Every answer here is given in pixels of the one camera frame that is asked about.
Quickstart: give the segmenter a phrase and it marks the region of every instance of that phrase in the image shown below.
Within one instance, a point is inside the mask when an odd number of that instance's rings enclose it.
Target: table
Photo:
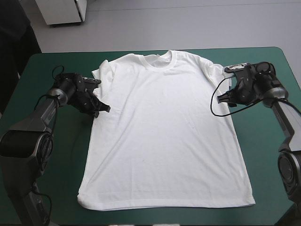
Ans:
[[[223,48],[193,49],[188,52],[226,65],[269,61],[288,90],[289,100],[301,107],[300,88],[281,49]],[[108,59],[128,53],[163,54],[165,51],[46,53],[31,57],[13,96],[0,120],[0,136],[12,124],[33,111],[39,96],[53,84],[52,69],[64,65],[66,72],[92,77],[91,71]],[[256,204],[239,208],[149,208],[139,210],[94,211],[77,203],[84,174],[93,119],[72,106],[59,109],[55,129],[55,147],[43,177],[40,191],[51,196],[52,221],[65,225],[158,224],[181,225],[272,225],[291,206],[277,169],[278,148],[284,140],[273,114],[262,104],[232,116],[242,149]],[[0,224],[19,224],[18,216],[0,185]]]

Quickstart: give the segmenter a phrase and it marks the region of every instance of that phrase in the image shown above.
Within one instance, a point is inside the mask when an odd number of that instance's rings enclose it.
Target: black cable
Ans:
[[[64,67],[63,65],[56,66],[54,69],[52,69],[51,76],[52,76],[52,78],[53,78],[54,80],[55,80],[55,77],[53,76],[53,73],[54,73],[55,70],[56,70],[57,68],[59,68],[59,67],[62,67],[62,70],[61,70],[61,72],[60,72],[59,74],[62,74],[62,73],[64,73],[64,71],[65,71],[65,67]]]
[[[271,106],[273,106],[273,104],[274,104],[276,101],[279,101],[279,102],[282,102],[282,103],[284,103],[284,104],[286,104],[286,105],[292,107],[292,108],[293,108],[293,109],[301,116],[301,111],[300,111],[295,105],[293,105],[292,103],[290,103],[290,102],[289,102],[287,99],[285,99],[285,98],[277,98],[277,97],[275,97],[275,98],[269,98],[269,97],[267,97],[267,98],[263,98],[263,99],[261,99],[261,100],[257,100],[257,101],[255,101],[253,104],[251,104],[251,105],[249,105],[249,106],[247,106],[247,107],[244,107],[244,108],[242,108],[242,109],[239,109],[239,110],[237,110],[237,111],[231,112],[231,113],[229,113],[229,114],[222,114],[222,115],[220,115],[220,114],[215,114],[215,113],[213,112],[213,109],[212,109],[212,101],[213,101],[213,97],[214,97],[214,95],[215,95],[217,89],[220,87],[220,85],[221,85],[225,80],[226,80],[226,79],[223,79],[223,80],[218,84],[218,86],[216,87],[215,91],[213,92],[213,94],[212,94],[212,96],[211,96],[210,110],[211,110],[211,113],[212,113],[214,116],[217,116],[217,117],[225,117],[225,116],[229,116],[229,115],[232,115],[232,114],[241,112],[241,111],[243,111],[243,110],[245,110],[245,109],[247,109],[247,108],[253,107],[254,105],[260,103],[261,101],[263,101],[263,100],[268,100],[268,99],[269,99],[269,100],[273,100],[273,102],[271,103]]]
[[[244,107],[244,108],[239,109],[239,110],[237,110],[237,111],[231,112],[231,113],[229,113],[229,114],[215,114],[215,113],[213,112],[213,109],[212,109],[212,101],[213,101],[213,97],[214,97],[215,93],[217,92],[219,86],[220,86],[225,80],[226,80],[226,79],[223,79],[223,80],[218,84],[218,86],[216,87],[215,91],[213,92],[213,94],[212,94],[212,96],[211,96],[210,110],[211,110],[211,113],[212,113],[214,116],[217,116],[217,117],[225,117],[225,116],[229,116],[229,115],[232,115],[232,114],[241,112],[241,111],[243,111],[243,110],[245,110],[245,109],[247,109],[247,108],[249,108],[249,107],[253,107],[254,105],[256,105],[256,104],[258,104],[259,102],[262,101],[262,100],[256,101],[256,102],[254,102],[253,104],[251,104],[251,105],[249,105],[249,106],[247,106],[247,107]]]
[[[51,200],[50,196],[47,195],[47,194],[44,194],[44,193],[37,192],[37,191],[35,190],[35,187],[33,187],[32,193],[34,193],[34,194],[36,194],[36,195],[42,195],[42,196],[45,196],[45,197],[47,197],[47,198],[49,199],[49,204],[50,204],[50,206],[49,206],[49,212],[48,212],[48,220],[50,221],[50,215],[51,215],[51,211],[52,211],[52,200]]]
[[[292,103],[290,103],[287,99],[282,98],[282,99],[277,99],[277,101],[282,102],[282,103],[284,103],[286,105],[291,106],[301,116],[301,111],[295,105],[293,105]]]

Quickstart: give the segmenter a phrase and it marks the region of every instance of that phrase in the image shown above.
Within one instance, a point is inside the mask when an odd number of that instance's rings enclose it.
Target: t-shirt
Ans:
[[[210,100],[222,66],[184,51],[128,54],[93,72],[94,119],[79,203],[91,210],[254,204],[230,116]],[[218,95],[229,89],[220,86]],[[216,113],[229,113],[217,104]]]

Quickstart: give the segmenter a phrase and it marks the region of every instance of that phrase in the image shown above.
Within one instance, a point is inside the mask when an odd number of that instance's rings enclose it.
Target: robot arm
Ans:
[[[56,76],[46,100],[24,120],[13,125],[0,141],[0,163],[4,187],[24,226],[55,225],[50,222],[36,179],[44,174],[53,149],[53,130],[49,124],[59,107],[73,105],[82,113],[97,117],[110,111],[93,90],[100,80],[76,73]]]
[[[227,66],[224,74],[225,78],[235,77],[237,83],[217,97],[218,103],[225,102],[232,107],[262,101],[273,110],[285,135],[279,148],[278,169],[288,199],[295,203],[276,225],[301,224],[301,112],[288,102],[288,92],[277,79],[271,63]]]

